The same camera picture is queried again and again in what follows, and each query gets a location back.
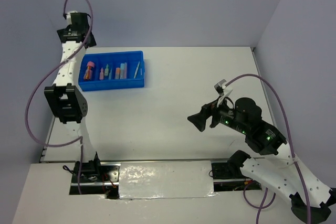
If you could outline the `pink-lidded jar of clips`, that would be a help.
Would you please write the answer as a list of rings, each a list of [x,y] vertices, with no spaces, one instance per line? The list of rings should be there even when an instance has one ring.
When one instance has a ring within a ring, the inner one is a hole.
[[[92,79],[93,70],[95,68],[95,63],[92,61],[89,61],[86,66],[85,74],[83,76],[84,81],[89,81]]]

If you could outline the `green correction tape case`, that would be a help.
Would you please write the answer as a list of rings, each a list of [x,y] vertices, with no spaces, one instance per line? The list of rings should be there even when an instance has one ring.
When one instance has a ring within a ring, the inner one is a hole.
[[[106,64],[106,67],[105,67],[105,69],[104,69],[104,76],[107,77],[108,74],[109,74],[109,65]]]

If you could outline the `pink correction tape case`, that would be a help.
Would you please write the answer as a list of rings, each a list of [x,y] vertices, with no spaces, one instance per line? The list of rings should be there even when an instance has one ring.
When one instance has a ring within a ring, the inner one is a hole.
[[[103,80],[104,79],[104,69],[101,68],[100,73],[99,73],[99,80]]]

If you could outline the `blue correction tape case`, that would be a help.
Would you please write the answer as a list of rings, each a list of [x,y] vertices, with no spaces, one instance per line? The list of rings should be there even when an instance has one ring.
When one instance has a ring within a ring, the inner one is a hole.
[[[109,74],[108,74],[108,80],[111,80],[112,79],[112,69],[109,71]]]

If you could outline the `orange-capped highlighter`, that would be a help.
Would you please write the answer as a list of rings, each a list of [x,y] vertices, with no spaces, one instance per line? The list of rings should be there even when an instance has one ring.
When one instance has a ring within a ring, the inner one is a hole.
[[[115,76],[114,76],[114,78],[116,80],[120,79],[120,68],[116,68],[115,69]]]

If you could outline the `purple highlighter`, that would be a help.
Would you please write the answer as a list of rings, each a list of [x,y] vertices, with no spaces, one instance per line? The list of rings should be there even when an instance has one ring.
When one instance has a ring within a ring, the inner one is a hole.
[[[127,74],[128,74],[128,63],[124,63],[124,72],[123,72],[123,78],[127,79]]]

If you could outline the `blue-capped highlighter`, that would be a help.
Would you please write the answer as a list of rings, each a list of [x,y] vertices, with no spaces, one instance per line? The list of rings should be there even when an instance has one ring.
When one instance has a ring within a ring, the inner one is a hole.
[[[124,63],[120,65],[120,79],[123,79]]]

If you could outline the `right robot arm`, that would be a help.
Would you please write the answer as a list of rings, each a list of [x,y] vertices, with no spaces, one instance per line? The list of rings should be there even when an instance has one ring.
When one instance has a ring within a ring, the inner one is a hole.
[[[251,98],[240,98],[230,108],[225,102],[205,104],[200,112],[188,116],[199,131],[206,121],[210,127],[227,126],[245,136],[247,145],[273,164],[263,167],[244,151],[236,151],[227,161],[233,177],[245,176],[271,189],[291,204],[293,214],[304,223],[322,223],[331,214],[335,204],[335,189],[319,180],[297,157],[293,157],[289,142],[273,125],[262,119],[262,110]]]

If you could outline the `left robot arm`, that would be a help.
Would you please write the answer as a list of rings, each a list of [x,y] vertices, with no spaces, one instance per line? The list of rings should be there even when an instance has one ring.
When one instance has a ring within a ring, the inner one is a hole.
[[[67,27],[57,31],[62,44],[61,62],[64,64],[59,67],[53,84],[45,87],[44,95],[53,115],[69,130],[70,136],[82,138],[77,142],[80,154],[76,158],[73,173],[95,182],[102,177],[103,169],[86,127],[88,104],[78,89],[76,59],[70,57],[83,57],[88,47],[96,45],[93,34],[89,32],[88,17],[89,14],[77,11],[65,15]]]

